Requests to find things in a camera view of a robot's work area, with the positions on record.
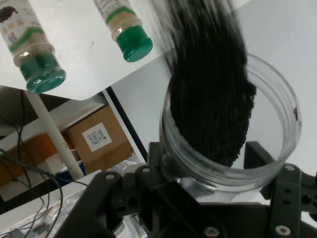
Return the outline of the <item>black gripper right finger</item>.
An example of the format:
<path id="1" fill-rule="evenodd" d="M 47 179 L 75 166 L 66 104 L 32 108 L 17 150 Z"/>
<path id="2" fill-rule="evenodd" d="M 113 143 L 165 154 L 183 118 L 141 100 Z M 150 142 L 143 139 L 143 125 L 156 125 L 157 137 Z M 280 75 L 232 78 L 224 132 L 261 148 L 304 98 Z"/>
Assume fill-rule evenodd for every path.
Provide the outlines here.
<path id="1" fill-rule="evenodd" d="M 317 216 L 317 178 L 286 163 L 295 144 L 273 157 L 256 141 L 245 145 L 244 168 L 250 178 L 247 192 L 260 193 L 270 201 L 265 205 L 247 205 L 243 209 L 245 238 L 315 238 L 317 230 L 301 219 L 303 211 Z"/>

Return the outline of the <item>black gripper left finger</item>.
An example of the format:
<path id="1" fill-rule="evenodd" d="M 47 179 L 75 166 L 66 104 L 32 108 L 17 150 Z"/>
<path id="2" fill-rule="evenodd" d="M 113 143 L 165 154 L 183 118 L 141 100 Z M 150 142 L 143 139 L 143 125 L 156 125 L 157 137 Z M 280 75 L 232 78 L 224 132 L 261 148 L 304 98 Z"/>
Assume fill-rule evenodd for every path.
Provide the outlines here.
<path id="1" fill-rule="evenodd" d="M 160 144 L 148 162 L 121 176 L 98 173 L 56 232 L 58 238 L 112 238 L 123 218 L 136 214 L 151 238 L 225 238 L 228 232 L 178 183 L 160 172 Z"/>

